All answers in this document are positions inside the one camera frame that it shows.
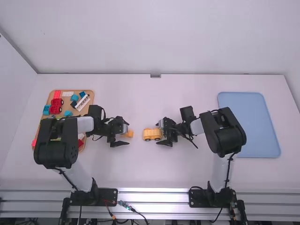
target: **tabletop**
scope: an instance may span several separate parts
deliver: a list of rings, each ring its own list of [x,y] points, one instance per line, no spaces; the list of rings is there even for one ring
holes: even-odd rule
[[[218,109],[222,91],[263,94],[281,148],[279,158],[237,158],[231,186],[242,191],[300,192],[300,114],[283,75],[38,75],[14,140],[0,173],[1,189],[69,189],[66,181],[37,165],[31,141],[50,91],[93,90],[94,104],[108,117],[117,115],[130,124],[134,137],[114,149],[104,138],[88,139],[78,160],[100,187],[206,187],[213,153],[205,135],[194,140],[199,149],[179,138],[172,148],[145,142],[142,131],[154,128],[164,116],[181,122],[181,107],[193,106],[196,115]]]

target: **blue lego brick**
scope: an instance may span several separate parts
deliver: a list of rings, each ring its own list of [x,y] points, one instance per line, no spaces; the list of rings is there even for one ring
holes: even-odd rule
[[[83,98],[85,96],[85,92],[82,91],[82,92],[79,93],[79,95],[80,95],[81,98]]]
[[[43,115],[48,116],[49,114],[49,108],[51,105],[45,105],[43,109]]]
[[[71,96],[71,101],[78,101],[78,99],[79,99],[79,97],[78,97],[78,95],[72,95]]]
[[[64,116],[72,116],[73,113],[69,110],[66,110],[65,113],[64,113]]]

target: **white lego brick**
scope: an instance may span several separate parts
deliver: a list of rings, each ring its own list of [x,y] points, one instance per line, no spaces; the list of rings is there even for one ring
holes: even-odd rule
[[[84,134],[79,134],[78,139],[82,140],[84,138]]]
[[[63,96],[63,97],[68,97],[68,96],[72,96],[72,95],[74,95],[74,92],[73,92],[73,91],[64,91],[64,92],[62,93],[62,96]]]
[[[89,101],[90,98],[88,95],[83,96],[83,98],[75,106],[75,109],[77,109],[80,112]]]

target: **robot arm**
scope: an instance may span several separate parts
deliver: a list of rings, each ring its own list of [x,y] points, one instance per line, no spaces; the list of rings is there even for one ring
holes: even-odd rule
[[[212,179],[208,181],[207,189],[198,186],[190,188],[188,197],[190,207],[220,207],[221,210],[229,208],[231,220],[235,223],[234,208],[237,206],[243,215],[241,216],[243,225],[247,225],[244,202],[237,200],[235,191],[229,188],[231,162],[247,141],[243,128],[228,107],[201,113],[198,118],[195,117],[192,106],[181,108],[180,113],[182,123],[176,124],[167,117],[158,122],[157,126],[163,130],[166,140],[157,144],[172,147],[180,135],[198,148],[193,143],[193,136],[205,133],[208,145],[214,153]]]
[[[198,148],[193,143],[193,136],[205,133],[208,145],[215,153],[210,186],[215,193],[219,193],[227,186],[229,181],[226,180],[230,180],[231,177],[232,170],[229,171],[226,179],[229,158],[233,158],[233,153],[240,152],[242,145],[246,144],[246,134],[228,107],[201,113],[197,118],[192,106],[187,106],[180,109],[180,114],[182,123],[176,124],[172,119],[164,117],[156,124],[166,137],[166,140],[159,141],[157,144],[172,147],[173,142],[177,142],[177,136],[180,135]]]
[[[117,147],[129,144],[115,141],[116,134],[128,131],[128,125],[121,116],[106,118],[104,109],[98,105],[90,105],[88,114],[83,117],[41,120],[34,160],[47,169],[58,171],[76,190],[88,193],[96,182],[77,162],[78,134],[106,136],[110,146]]]

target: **yellow toy car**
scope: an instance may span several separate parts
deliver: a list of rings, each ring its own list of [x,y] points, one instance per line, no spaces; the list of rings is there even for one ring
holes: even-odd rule
[[[163,132],[159,128],[154,128],[154,129],[146,128],[142,132],[142,138],[147,142],[153,139],[155,141],[159,141],[162,137],[163,137]]]

